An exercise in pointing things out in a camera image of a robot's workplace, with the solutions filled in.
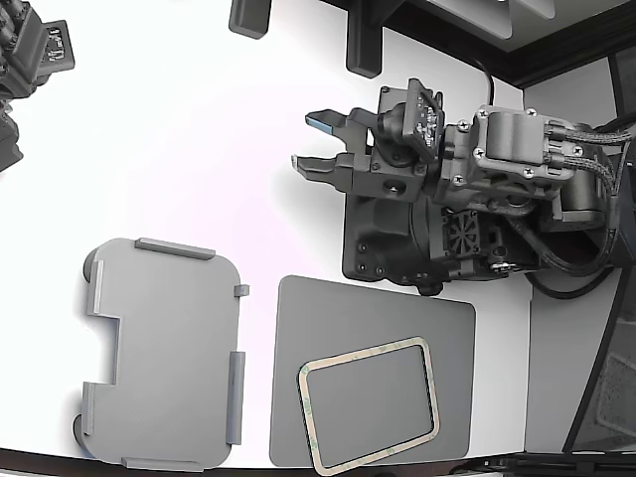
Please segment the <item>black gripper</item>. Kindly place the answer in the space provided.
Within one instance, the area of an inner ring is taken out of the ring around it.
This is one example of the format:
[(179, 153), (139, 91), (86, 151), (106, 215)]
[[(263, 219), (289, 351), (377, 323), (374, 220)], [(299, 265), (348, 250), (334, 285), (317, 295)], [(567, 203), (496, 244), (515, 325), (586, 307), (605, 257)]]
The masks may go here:
[[(366, 151), (368, 131), (374, 128), (372, 172), (382, 176), (385, 197), (414, 202), (433, 187), (444, 126), (442, 92), (423, 85), (385, 87), (375, 127), (374, 115), (359, 107), (348, 115), (333, 109), (309, 112), (305, 122), (338, 138), (346, 151)], [(368, 193), (371, 174), (355, 168), (357, 159), (362, 156), (350, 152), (333, 158), (292, 155), (291, 164), (307, 181), (329, 184), (342, 193)]]

